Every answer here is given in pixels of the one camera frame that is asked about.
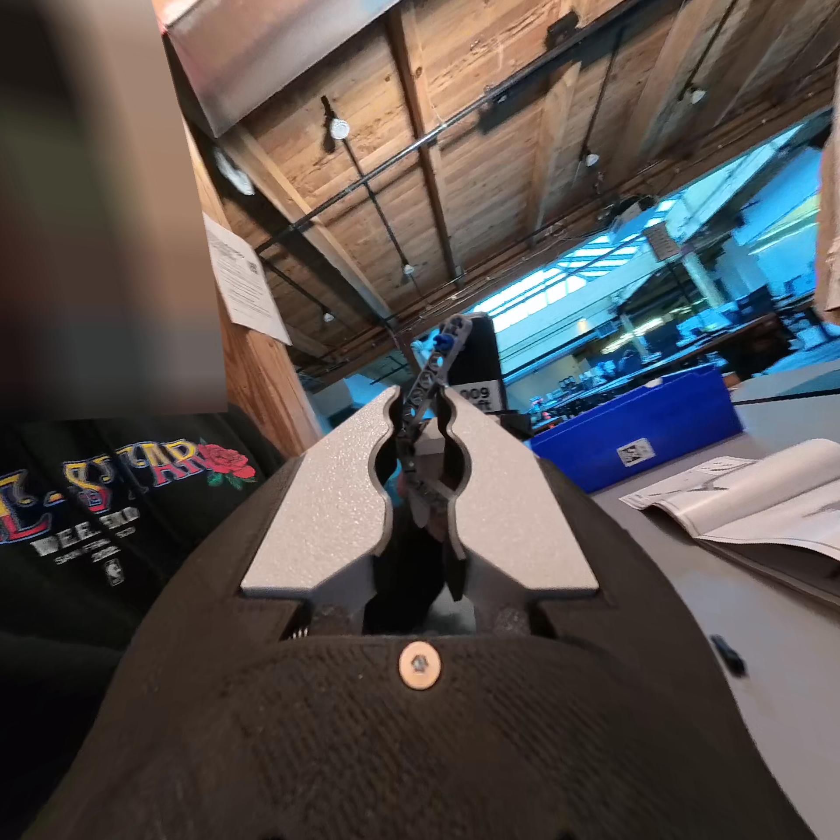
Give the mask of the brown board with instruction sheets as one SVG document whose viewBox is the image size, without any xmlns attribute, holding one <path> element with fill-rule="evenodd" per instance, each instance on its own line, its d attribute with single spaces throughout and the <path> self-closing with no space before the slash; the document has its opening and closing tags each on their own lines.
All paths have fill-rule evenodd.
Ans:
<svg viewBox="0 0 840 840">
<path fill-rule="evenodd" d="M 839 75 L 833 116 L 821 162 L 821 196 L 817 211 L 814 305 L 820 319 L 839 325 Z"/>
</svg>

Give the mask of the white paper notice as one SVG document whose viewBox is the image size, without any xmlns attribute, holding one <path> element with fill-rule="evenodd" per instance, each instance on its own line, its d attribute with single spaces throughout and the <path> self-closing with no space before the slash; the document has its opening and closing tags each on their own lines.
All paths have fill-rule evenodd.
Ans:
<svg viewBox="0 0 840 840">
<path fill-rule="evenodd" d="M 203 221 L 217 288 L 231 322 L 291 345 L 256 252 L 206 213 Z"/>
</svg>

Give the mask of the white instruction booklet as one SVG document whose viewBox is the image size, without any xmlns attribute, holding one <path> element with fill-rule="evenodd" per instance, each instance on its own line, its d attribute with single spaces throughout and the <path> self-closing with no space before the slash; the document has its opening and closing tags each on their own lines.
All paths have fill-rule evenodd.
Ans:
<svg viewBox="0 0 840 840">
<path fill-rule="evenodd" d="M 714 458 L 622 501 L 662 511 L 723 559 L 838 610 L 838 443 L 814 438 L 762 459 Z"/>
</svg>

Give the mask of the rows of desks and chairs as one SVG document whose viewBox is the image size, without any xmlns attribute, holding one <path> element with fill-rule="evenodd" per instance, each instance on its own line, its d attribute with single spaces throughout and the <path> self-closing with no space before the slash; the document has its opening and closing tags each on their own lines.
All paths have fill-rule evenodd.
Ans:
<svg viewBox="0 0 840 840">
<path fill-rule="evenodd" d="M 814 308 L 814 293 L 797 297 L 773 298 L 771 310 L 738 326 L 701 338 L 687 348 L 638 371 L 621 374 L 599 385 L 576 385 L 562 395 L 542 400 L 532 414 L 534 434 L 551 429 L 585 411 L 603 404 L 635 387 L 686 371 L 701 364 L 712 364 L 723 375 L 736 375 L 746 381 L 769 369 L 794 350 L 794 326 L 820 327 Z"/>
</svg>

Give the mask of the grey angled toy beam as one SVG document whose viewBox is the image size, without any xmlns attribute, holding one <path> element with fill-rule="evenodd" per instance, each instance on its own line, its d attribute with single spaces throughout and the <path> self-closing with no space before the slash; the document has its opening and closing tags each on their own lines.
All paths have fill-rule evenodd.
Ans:
<svg viewBox="0 0 840 840">
<path fill-rule="evenodd" d="M 423 529 L 435 513 L 445 511 L 449 492 L 437 479 L 426 479 L 417 466 L 416 446 L 425 427 L 426 413 L 434 409 L 438 398 L 448 385 L 448 373 L 464 347 L 471 331 L 468 315 L 456 314 L 449 318 L 438 333 L 456 336 L 455 345 L 448 353 L 439 353 L 433 347 L 427 361 L 408 391 L 402 407 L 402 426 L 395 435 L 396 454 L 405 481 L 406 501 L 415 524 Z"/>
</svg>

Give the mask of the black and grey toy pin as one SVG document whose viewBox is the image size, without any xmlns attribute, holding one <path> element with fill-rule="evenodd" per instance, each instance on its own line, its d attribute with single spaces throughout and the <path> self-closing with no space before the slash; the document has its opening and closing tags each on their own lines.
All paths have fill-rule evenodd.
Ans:
<svg viewBox="0 0 840 840">
<path fill-rule="evenodd" d="M 729 674 L 736 679 L 744 679 L 749 675 L 746 661 L 743 657 L 719 634 L 709 636 L 710 643 L 721 663 Z"/>
</svg>

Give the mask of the white ceiling projector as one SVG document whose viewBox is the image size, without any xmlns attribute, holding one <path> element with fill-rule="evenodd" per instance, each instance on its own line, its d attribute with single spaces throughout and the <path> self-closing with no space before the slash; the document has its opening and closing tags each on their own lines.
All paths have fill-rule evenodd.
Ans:
<svg viewBox="0 0 840 840">
<path fill-rule="evenodd" d="M 625 196 L 610 205 L 607 223 L 611 228 L 620 228 L 658 205 L 658 196 L 643 193 Z"/>
</svg>

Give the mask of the grey desk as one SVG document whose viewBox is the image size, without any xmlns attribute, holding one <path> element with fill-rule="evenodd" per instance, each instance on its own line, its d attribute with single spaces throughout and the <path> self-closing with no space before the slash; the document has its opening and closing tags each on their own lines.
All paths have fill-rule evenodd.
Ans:
<svg viewBox="0 0 840 840">
<path fill-rule="evenodd" d="M 721 636 L 745 661 L 746 677 L 724 676 L 765 762 L 818 838 L 839 838 L 837 614 L 621 499 L 716 457 L 759 459 L 809 438 L 838 440 L 838 394 L 805 395 L 803 387 L 837 370 L 828 362 L 746 382 L 735 397 L 741 435 L 593 495 L 665 573 L 703 633 Z"/>
</svg>

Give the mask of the blue bin with marker label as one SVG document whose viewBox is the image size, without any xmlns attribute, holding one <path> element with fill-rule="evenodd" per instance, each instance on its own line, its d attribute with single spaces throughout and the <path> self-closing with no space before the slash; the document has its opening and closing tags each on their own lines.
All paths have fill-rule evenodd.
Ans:
<svg viewBox="0 0 840 840">
<path fill-rule="evenodd" d="M 596 492 L 742 433 L 722 374 L 712 364 L 669 374 L 535 435 L 532 452 L 585 492 Z M 647 438 L 656 457 L 632 468 L 616 449 Z"/>
</svg>

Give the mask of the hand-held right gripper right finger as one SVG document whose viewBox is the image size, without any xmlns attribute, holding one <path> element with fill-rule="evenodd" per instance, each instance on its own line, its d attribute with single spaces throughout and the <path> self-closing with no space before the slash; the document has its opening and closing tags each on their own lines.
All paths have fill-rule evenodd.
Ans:
<svg viewBox="0 0 840 840">
<path fill-rule="evenodd" d="M 465 566 L 464 596 L 476 628 L 503 613 L 529 615 L 543 601 L 596 596 L 599 584 L 539 459 L 452 387 L 444 431 L 464 460 L 448 502 L 448 536 Z"/>
</svg>

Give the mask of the person in black sweatshirt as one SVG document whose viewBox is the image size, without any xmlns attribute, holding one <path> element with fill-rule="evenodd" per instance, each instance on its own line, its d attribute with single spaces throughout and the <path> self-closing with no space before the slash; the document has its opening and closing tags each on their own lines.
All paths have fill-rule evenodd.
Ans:
<svg viewBox="0 0 840 840">
<path fill-rule="evenodd" d="M 67 772 L 174 574 L 285 461 L 231 404 L 2 422 L 2 838 L 21 837 Z"/>
</svg>

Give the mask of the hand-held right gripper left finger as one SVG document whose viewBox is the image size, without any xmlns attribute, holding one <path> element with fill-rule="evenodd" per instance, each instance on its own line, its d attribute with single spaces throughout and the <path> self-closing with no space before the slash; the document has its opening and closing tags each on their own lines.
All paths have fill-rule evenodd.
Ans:
<svg viewBox="0 0 840 840">
<path fill-rule="evenodd" d="M 336 607 L 361 628 L 393 531 L 401 392 L 387 388 L 302 457 L 240 583 L 242 595 Z"/>
</svg>

